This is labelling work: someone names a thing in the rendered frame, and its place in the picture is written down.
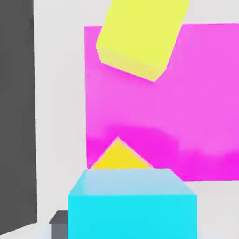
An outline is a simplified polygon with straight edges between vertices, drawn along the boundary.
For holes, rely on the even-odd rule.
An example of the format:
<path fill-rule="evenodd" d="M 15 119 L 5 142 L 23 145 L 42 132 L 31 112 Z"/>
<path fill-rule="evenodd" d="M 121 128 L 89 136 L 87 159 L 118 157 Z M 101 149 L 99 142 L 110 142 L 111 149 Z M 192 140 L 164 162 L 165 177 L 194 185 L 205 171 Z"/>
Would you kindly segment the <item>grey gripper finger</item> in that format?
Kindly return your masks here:
<path fill-rule="evenodd" d="M 68 239 L 68 211 L 57 210 L 49 222 L 51 239 Z"/>

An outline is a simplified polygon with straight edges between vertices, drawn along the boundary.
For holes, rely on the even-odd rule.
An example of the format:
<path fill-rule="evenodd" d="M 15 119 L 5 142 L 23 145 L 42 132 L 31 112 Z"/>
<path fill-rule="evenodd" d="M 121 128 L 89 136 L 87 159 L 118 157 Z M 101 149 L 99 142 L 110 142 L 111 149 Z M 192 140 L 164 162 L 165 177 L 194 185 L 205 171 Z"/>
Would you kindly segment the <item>small cyan cube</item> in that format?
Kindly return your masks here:
<path fill-rule="evenodd" d="M 197 196 L 170 169 L 87 169 L 68 196 L 68 239 L 197 239 Z"/>

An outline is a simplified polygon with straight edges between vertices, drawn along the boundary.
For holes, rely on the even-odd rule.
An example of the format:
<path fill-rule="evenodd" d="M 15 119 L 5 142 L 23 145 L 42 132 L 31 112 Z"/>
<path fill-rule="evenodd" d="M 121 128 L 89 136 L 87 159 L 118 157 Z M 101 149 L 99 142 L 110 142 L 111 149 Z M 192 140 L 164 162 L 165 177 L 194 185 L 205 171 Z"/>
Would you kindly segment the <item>small lime yellow cube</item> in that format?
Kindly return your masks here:
<path fill-rule="evenodd" d="M 151 82 L 165 72 L 189 0 L 112 0 L 96 42 L 101 63 Z"/>

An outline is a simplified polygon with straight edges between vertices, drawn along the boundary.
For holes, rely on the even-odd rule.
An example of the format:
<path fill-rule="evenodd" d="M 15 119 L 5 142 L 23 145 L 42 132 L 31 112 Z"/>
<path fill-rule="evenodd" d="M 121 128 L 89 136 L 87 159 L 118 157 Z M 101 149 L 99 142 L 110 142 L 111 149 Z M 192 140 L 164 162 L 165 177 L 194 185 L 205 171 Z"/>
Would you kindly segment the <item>large magenta box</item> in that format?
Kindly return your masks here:
<path fill-rule="evenodd" d="M 156 81 L 103 65 L 85 27 L 86 157 L 120 138 L 185 181 L 239 180 L 239 23 L 185 24 Z"/>

